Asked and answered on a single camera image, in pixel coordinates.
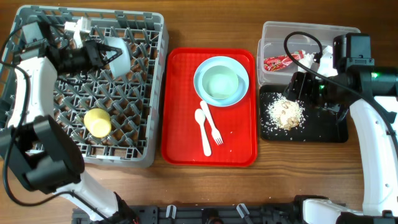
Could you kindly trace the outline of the green bowl with food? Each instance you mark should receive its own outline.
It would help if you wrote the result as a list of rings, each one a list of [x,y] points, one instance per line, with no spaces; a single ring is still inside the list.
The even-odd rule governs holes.
[[[229,67],[216,65],[207,69],[202,78],[205,92],[217,100],[227,99],[238,89],[238,76]]]

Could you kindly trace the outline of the rice and food scraps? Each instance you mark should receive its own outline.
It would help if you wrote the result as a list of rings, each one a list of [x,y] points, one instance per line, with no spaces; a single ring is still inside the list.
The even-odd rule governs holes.
[[[266,93],[262,98],[269,100],[263,103],[265,112],[260,119],[261,126],[268,131],[291,131],[302,127],[306,121],[301,101],[290,101],[281,93]]]

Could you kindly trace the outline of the red snack wrapper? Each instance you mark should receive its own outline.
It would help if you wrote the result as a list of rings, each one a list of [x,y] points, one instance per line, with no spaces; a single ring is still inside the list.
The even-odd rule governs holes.
[[[298,50],[291,53],[294,59],[303,59],[305,55],[304,50]],[[292,63],[292,60],[287,55],[280,55],[276,57],[269,57],[264,59],[264,69],[268,72],[275,72],[288,67]]]

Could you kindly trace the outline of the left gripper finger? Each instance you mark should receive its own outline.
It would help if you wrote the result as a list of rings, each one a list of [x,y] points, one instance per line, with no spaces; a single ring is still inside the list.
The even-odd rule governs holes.
[[[112,47],[106,44],[99,44],[99,49],[101,51],[106,51],[106,52],[116,52],[117,54],[121,54],[122,50],[118,47]]]
[[[103,51],[101,52],[101,67],[109,65],[111,62],[115,61],[123,53],[121,51]]]

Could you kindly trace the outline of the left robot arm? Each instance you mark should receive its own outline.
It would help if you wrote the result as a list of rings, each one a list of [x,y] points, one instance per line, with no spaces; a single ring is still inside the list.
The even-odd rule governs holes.
[[[55,38],[57,27],[31,22],[20,27],[24,45],[14,52],[9,67],[16,73],[12,115],[1,132],[2,181],[16,201],[8,174],[29,191],[47,200],[63,197],[96,223],[139,223],[139,216],[115,192],[104,188],[85,170],[80,149],[54,118],[53,91],[64,74],[88,73],[113,66],[127,57],[123,41],[106,45],[95,40],[70,47],[68,38]]]

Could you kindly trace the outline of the yellow plastic cup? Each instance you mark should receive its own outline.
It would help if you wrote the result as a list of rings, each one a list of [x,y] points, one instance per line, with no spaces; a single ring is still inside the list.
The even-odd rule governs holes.
[[[92,136],[103,138],[111,132],[111,118],[107,111],[94,108],[85,113],[83,123]]]

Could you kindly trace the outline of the white paper napkin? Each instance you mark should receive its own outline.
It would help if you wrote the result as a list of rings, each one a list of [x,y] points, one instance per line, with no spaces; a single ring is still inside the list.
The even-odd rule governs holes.
[[[315,62],[315,56],[316,56],[316,55],[317,55],[316,53],[305,53],[305,54],[303,55],[303,58],[301,58],[301,59],[299,60],[299,62],[300,62],[303,66],[305,66],[305,67],[307,67],[307,68],[311,68],[312,65],[313,65],[314,62]]]

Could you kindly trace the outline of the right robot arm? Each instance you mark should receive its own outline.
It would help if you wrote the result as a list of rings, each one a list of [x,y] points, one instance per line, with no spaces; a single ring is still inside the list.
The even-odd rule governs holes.
[[[326,77],[285,52],[302,72],[293,74],[284,91],[290,101],[349,109],[358,134],[364,175],[362,211],[327,198],[299,196],[302,223],[397,223],[397,68],[377,67],[367,34],[333,39],[333,68]]]

